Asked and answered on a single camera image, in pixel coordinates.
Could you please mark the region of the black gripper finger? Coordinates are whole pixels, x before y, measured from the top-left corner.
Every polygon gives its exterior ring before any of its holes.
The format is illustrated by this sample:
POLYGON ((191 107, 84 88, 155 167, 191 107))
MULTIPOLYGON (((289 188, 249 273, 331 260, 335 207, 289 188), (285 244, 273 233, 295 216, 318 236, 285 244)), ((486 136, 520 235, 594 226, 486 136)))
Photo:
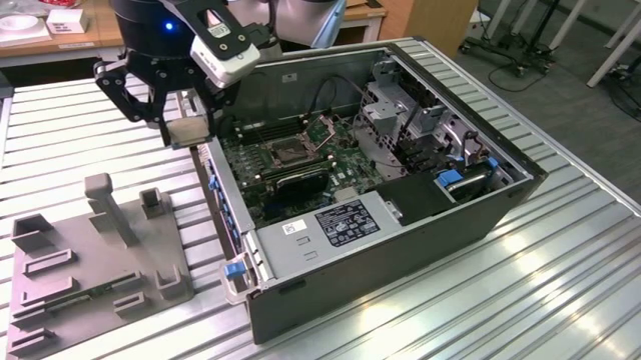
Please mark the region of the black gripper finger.
POLYGON ((187 69, 187 76, 204 109, 208 138, 212 138, 218 135, 220 128, 218 120, 215 119, 215 112, 222 110, 224 106, 231 106, 235 103, 239 85, 234 84, 229 88, 219 88, 207 79, 204 72, 196 68, 187 69))
POLYGON ((163 145, 171 145, 171 135, 164 120, 164 106, 170 93, 170 75, 158 58, 126 55, 119 61, 94 64, 98 87, 131 122, 144 121, 162 135, 163 145), (147 85, 147 101, 140 101, 127 90, 127 75, 132 74, 147 85))

